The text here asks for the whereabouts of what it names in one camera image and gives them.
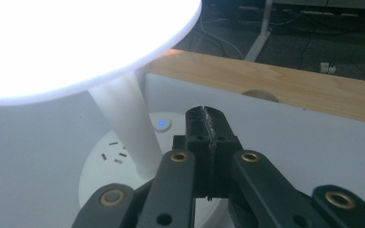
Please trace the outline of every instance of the floor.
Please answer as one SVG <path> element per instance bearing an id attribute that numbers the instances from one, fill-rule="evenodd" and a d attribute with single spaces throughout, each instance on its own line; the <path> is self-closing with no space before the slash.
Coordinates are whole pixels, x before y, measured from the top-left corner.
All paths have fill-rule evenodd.
<path id="1" fill-rule="evenodd" d="M 203 4 L 202 16 L 175 48 L 243 59 L 257 38 L 262 9 L 240 7 L 226 16 Z M 320 72 L 320 63 L 334 63 L 335 75 L 365 80 L 365 17 L 303 9 L 274 9 L 271 35 L 256 62 Z"/>

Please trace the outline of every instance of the black metal arm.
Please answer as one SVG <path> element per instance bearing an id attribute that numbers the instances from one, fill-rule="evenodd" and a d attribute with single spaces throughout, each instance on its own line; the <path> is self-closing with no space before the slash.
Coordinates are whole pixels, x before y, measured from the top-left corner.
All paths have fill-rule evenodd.
<path id="1" fill-rule="evenodd" d="M 236 227 L 365 227 L 365 202 L 333 185 L 308 197 L 262 154 L 243 150 L 222 112 L 185 114 L 156 178 L 137 190 L 113 183 L 97 190 L 73 228 L 193 227 L 195 198 L 229 199 Z"/>

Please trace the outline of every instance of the lamp stem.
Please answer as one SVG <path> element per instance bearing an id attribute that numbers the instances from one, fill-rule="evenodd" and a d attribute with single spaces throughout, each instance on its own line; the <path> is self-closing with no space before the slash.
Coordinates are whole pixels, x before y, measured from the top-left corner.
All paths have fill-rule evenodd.
<path id="1" fill-rule="evenodd" d="M 162 151 L 134 73 L 89 90 L 120 138 L 138 174 L 149 180 L 156 174 Z"/>

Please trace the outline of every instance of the lamp head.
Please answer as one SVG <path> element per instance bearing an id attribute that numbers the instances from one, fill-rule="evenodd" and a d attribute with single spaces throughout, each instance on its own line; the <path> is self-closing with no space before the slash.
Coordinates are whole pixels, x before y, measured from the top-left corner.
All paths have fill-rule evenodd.
<path id="1" fill-rule="evenodd" d="M 147 64 L 195 25 L 201 0 L 0 1 L 0 105 L 84 91 Z"/>

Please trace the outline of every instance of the power plug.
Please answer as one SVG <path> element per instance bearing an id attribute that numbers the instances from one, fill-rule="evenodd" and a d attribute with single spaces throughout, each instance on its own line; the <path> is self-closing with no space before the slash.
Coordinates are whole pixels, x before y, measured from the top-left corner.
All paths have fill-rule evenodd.
<path id="1" fill-rule="evenodd" d="M 319 72 L 325 73 L 325 74 L 334 74 L 336 71 L 335 63 L 320 63 L 319 64 Z"/>

